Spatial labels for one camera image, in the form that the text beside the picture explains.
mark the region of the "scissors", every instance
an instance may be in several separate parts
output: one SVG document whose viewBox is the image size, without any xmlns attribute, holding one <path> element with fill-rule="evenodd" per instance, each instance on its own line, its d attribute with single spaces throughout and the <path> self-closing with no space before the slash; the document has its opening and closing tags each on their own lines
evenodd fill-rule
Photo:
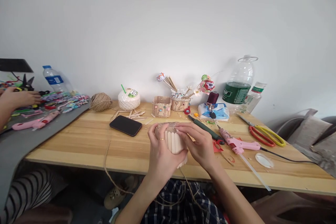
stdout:
<svg viewBox="0 0 336 224">
<path fill-rule="evenodd" d="M 286 146 L 286 141 L 284 139 L 282 139 L 279 135 L 275 134 L 273 131 L 261 127 L 259 125 L 254 125 L 253 123 L 251 123 L 250 121 L 246 120 L 244 117 L 242 117 L 241 115 L 237 114 L 237 116 L 239 116 L 244 122 L 246 122 L 249 126 L 248 126 L 248 130 L 251 133 L 251 135 L 256 138 L 259 142 L 269 146 L 269 147 L 274 147 L 275 144 L 284 147 Z M 256 135 L 256 133 L 261 136 L 262 138 L 264 138 L 267 142 L 265 142 L 263 139 L 261 139 L 260 137 L 258 137 Z"/>
<path fill-rule="evenodd" d="M 26 74 L 24 74 L 23 76 L 23 81 L 21 86 L 17 87 L 14 92 L 20 92 L 20 91 L 34 91 L 33 87 L 32 87 L 32 83 L 33 83 L 34 77 L 29 79 L 27 81 L 26 79 Z"/>
</svg>

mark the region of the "twine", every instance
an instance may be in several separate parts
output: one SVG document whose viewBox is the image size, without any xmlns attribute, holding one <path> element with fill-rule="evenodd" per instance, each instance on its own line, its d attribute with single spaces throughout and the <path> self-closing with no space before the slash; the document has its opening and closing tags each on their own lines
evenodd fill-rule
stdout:
<svg viewBox="0 0 336 224">
<path fill-rule="evenodd" d="M 105 93 L 94 94 L 90 101 L 90 108 L 97 112 L 102 112 L 106 109 L 111 108 L 112 100 Z"/>
<path fill-rule="evenodd" d="M 107 169 L 106 169 L 106 159 L 107 159 L 107 153 L 108 153 L 109 148 L 110 148 L 110 143 L 111 143 L 111 141 L 109 141 L 109 143 L 108 143 L 108 146 L 107 146 L 107 149 L 106 149 L 106 153 L 105 153 L 105 156 L 104 156 L 104 170 L 105 170 L 107 176 L 109 177 L 109 179 L 111 180 L 111 182 L 114 184 L 114 186 L 115 186 L 116 188 L 119 189 L 119 191 L 121 191 L 121 192 L 123 192 L 123 193 L 126 193 L 126 194 L 132 194 L 132 195 L 134 195 L 133 192 L 125 191 L 124 189 L 120 188 L 120 187 L 114 182 L 114 180 L 112 179 L 112 177 L 110 176 L 110 174 L 108 173 L 108 171 L 107 171 Z M 179 169 L 180 169 L 180 171 L 181 171 L 183 177 L 185 178 L 185 181 L 187 182 L 187 184 L 188 184 L 188 186 L 189 186 L 190 192 L 192 192 L 192 190 L 191 190 L 191 186 L 190 186 L 190 184 L 189 184 L 187 178 L 186 178 L 185 175 L 183 174 L 182 169 L 181 169 L 181 168 L 179 168 Z M 202 207 L 198 204 L 198 202 L 196 201 L 196 199 L 195 199 L 195 195 L 196 195 L 199 191 L 200 191 L 200 188 L 198 188 L 198 190 L 195 192 L 195 194 L 192 194 L 192 193 L 191 193 L 191 196 L 192 196 L 192 198 L 193 198 L 193 201 L 198 205 L 198 207 L 199 207 L 200 209 L 202 209 L 203 211 L 207 211 L 206 209 L 202 208 Z M 184 193 L 181 195 L 181 197 L 178 199 L 177 202 L 169 202 L 169 201 L 166 201 L 165 199 L 163 199 L 163 198 L 161 197 L 160 194 L 158 194 L 159 197 L 160 197 L 164 202 L 166 202 L 166 203 L 168 203 L 168 204 L 163 204 L 163 203 L 161 203 L 161 202 L 158 202 L 157 200 L 154 200 L 154 202 L 156 202 L 156 203 L 158 203 L 159 205 L 162 205 L 162 206 L 164 206 L 164 207 L 170 207 L 170 206 L 172 207 L 172 206 L 174 206 L 174 205 L 180 203 L 180 202 L 184 199 L 185 194 L 186 194 L 186 189 L 185 189 L 185 184 L 184 184 Z"/>
</svg>

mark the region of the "striped pants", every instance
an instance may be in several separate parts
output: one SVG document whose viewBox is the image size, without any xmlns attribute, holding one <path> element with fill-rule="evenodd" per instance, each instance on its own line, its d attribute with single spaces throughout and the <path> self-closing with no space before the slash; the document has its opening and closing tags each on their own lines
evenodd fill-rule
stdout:
<svg viewBox="0 0 336 224">
<path fill-rule="evenodd" d="M 11 184 L 5 209 L 0 212 L 0 224 L 11 224 L 26 210 L 48 203 L 66 187 L 57 173 L 47 166 L 38 166 Z"/>
</svg>

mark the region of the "dark red thread spool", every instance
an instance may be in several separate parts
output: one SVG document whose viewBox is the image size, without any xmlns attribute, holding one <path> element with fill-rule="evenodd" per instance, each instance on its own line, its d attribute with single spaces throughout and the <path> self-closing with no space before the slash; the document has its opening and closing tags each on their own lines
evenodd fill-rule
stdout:
<svg viewBox="0 0 336 224">
<path fill-rule="evenodd" d="M 209 98 L 208 98 L 207 102 L 211 103 L 211 104 L 215 104 L 215 103 L 217 103 L 218 97 L 219 97 L 219 93 L 218 92 L 211 92 L 209 94 Z"/>
</svg>

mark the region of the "jute twine ball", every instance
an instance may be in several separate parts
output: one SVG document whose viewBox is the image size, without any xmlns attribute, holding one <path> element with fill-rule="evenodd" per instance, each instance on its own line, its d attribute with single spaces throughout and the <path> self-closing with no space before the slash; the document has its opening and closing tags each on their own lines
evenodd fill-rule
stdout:
<svg viewBox="0 0 336 224">
<path fill-rule="evenodd" d="M 90 108 L 97 112 L 109 109 L 112 105 L 111 98 L 105 93 L 94 94 L 91 98 Z"/>
</svg>

